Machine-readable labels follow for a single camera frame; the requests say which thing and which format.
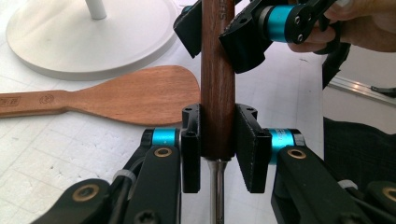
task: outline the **white table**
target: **white table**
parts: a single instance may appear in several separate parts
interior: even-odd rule
[[[25,0],[0,3],[0,92],[84,89],[102,81],[64,81],[24,66],[6,41],[9,17]],[[273,44],[266,61],[236,76],[236,101],[258,109],[263,128],[297,128],[322,156],[321,62]],[[200,80],[200,58],[192,59],[179,41],[150,64],[177,64]],[[77,112],[0,119],[0,223],[29,223],[45,213],[74,183],[112,176],[138,147],[146,127]],[[182,223],[209,223],[208,167],[202,162],[202,189],[182,195]],[[275,166],[264,194],[249,194],[236,159],[225,172],[226,223],[276,223],[270,204]]]

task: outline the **wooden spatula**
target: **wooden spatula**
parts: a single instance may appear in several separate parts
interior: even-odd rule
[[[0,118],[78,111],[139,125],[181,121],[183,107],[199,103],[195,76],[187,69],[142,69],[81,91],[0,93]]]

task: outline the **human hand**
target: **human hand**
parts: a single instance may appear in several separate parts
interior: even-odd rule
[[[341,42],[365,49],[396,52],[395,0],[338,0],[326,12],[332,22],[341,21]],[[329,27],[321,32],[316,26],[303,44],[289,44],[296,52],[324,49],[335,38]]]

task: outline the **wooden handle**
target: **wooden handle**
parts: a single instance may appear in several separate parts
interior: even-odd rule
[[[0,118],[66,112],[67,91],[32,91],[0,94]]]
[[[234,154],[235,77],[219,35],[234,17],[234,2],[203,0],[202,4],[201,155],[210,160],[228,160]]]

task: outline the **fingernail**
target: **fingernail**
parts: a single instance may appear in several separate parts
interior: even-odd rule
[[[350,0],[337,0],[335,1],[335,4],[337,4],[339,7],[344,7],[347,4],[349,4]]]

